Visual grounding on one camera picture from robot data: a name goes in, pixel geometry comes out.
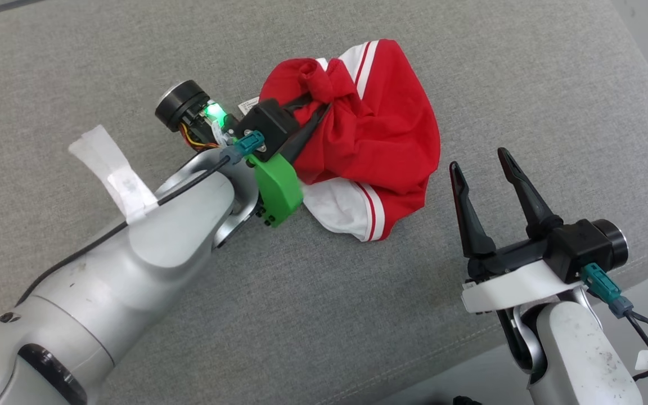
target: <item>gray fabric surface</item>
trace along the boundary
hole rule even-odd
[[[0,311],[116,214],[67,154],[102,124],[151,187],[191,156],[154,117],[195,79],[234,110],[284,59],[399,41],[442,130],[427,206],[362,244],[252,221],[111,375],[101,403],[366,403],[501,343],[465,313],[447,164],[495,241],[524,238],[496,147],[566,221],[607,218],[648,276],[648,66],[608,0],[46,0],[0,13]]]

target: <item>stitching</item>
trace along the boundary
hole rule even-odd
[[[466,339],[473,338],[473,336],[476,336],[478,334],[484,335],[484,334],[486,334],[485,332],[488,332],[489,330],[491,330],[492,328],[494,328],[496,326],[499,326],[499,323],[494,323],[494,325],[489,325],[486,328],[483,328],[483,329],[481,329],[479,331],[474,332],[473,334],[470,334],[469,336],[465,336],[465,337],[463,337],[463,338],[461,338],[461,339],[459,339],[457,341],[453,341],[452,343],[449,343],[449,344],[447,344],[445,346],[442,346],[439,349],[435,349],[435,350],[433,350],[433,351],[431,351],[431,352],[429,352],[427,354],[424,354],[422,356],[411,359],[410,361],[399,364],[399,366],[391,368],[391,369],[389,369],[389,370],[387,370],[385,372],[382,372],[381,374],[377,374],[374,377],[371,377],[368,380],[360,382],[357,385],[353,385],[353,387],[350,387],[347,390],[343,390],[339,394],[335,394],[332,397],[326,398],[324,400],[320,400],[315,405],[323,405],[324,403],[339,402],[339,401],[341,401],[342,399],[344,399],[346,397],[350,397],[351,395],[356,394],[357,392],[360,392],[360,390],[363,390],[363,389],[365,389],[365,388],[367,388],[367,387],[369,387],[369,386],[371,386],[373,384],[376,384],[376,381],[374,381],[374,380],[379,379],[380,377],[400,374],[401,372],[413,367],[415,364],[412,364],[412,363],[419,363],[419,362],[422,362],[422,361],[426,361],[430,357],[435,357],[435,356],[438,356],[439,354],[442,354],[442,353],[445,353],[445,352],[450,352],[450,351],[452,351],[454,349],[457,349],[460,346],[463,346],[463,344],[459,344],[457,346],[454,346],[455,344],[461,343],[462,341],[465,341]],[[351,390],[357,389],[358,387],[361,387],[361,388],[358,389],[358,390],[355,390],[355,392],[352,392],[350,394],[345,395],[344,397],[341,397],[342,395],[346,394],[347,392],[350,392]]]
[[[636,267],[634,264],[639,263],[641,260],[644,260],[647,257],[648,257],[648,253],[645,254],[644,256],[642,256],[642,257],[628,263],[627,265],[625,265],[625,267],[627,267],[626,269],[620,269],[619,272],[617,272],[616,274],[613,274],[613,275],[621,275],[621,274],[624,274],[624,273],[634,269]],[[394,375],[401,374],[402,372],[410,369],[411,367],[414,367],[416,365],[414,363],[425,362],[425,361],[427,361],[428,359],[430,359],[432,357],[436,357],[436,356],[439,356],[440,354],[453,351],[454,349],[458,349],[458,348],[460,348],[461,346],[464,345],[464,344],[458,344],[458,343],[461,343],[462,341],[465,341],[466,339],[473,338],[476,335],[480,335],[476,339],[481,338],[482,336],[490,333],[491,329],[496,327],[496,326],[499,326],[499,323],[495,323],[494,325],[489,325],[486,328],[483,328],[483,329],[481,329],[479,331],[474,332],[473,334],[470,334],[469,336],[465,336],[465,337],[463,337],[463,338],[461,338],[461,339],[459,339],[457,341],[453,341],[452,343],[447,344],[446,346],[442,346],[441,348],[435,349],[432,352],[429,352],[429,353],[424,354],[422,356],[411,359],[410,361],[399,364],[399,366],[391,368],[391,369],[389,369],[389,370],[387,370],[385,372],[382,372],[381,374],[377,374],[374,377],[371,377],[368,380],[360,382],[357,385],[353,385],[353,387],[350,387],[347,390],[343,390],[339,394],[335,394],[335,395],[332,395],[329,398],[326,398],[324,400],[320,400],[315,405],[324,405],[325,403],[330,404],[330,403],[340,402],[340,401],[344,400],[344,398],[351,397],[352,395],[355,395],[358,392],[361,392],[363,389],[367,389],[368,387],[371,387],[371,385],[375,385],[377,383],[377,381],[375,381],[375,380],[380,379],[381,377],[393,377]]]

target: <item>red and white shirt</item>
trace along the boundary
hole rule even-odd
[[[304,205],[329,231],[385,239],[424,207],[439,165],[439,128],[416,74],[398,43],[380,39],[329,62],[284,61],[259,99],[285,104],[306,92],[314,101],[295,111],[299,123],[332,105],[294,164]]]

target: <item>green plastic bracket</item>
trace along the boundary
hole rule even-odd
[[[262,218],[277,228],[302,204],[304,195],[299,188],[296,171],[280,154],[268,161],[261,161],[254,155],[246,157],[254,166],[254,177],[262,196]]]

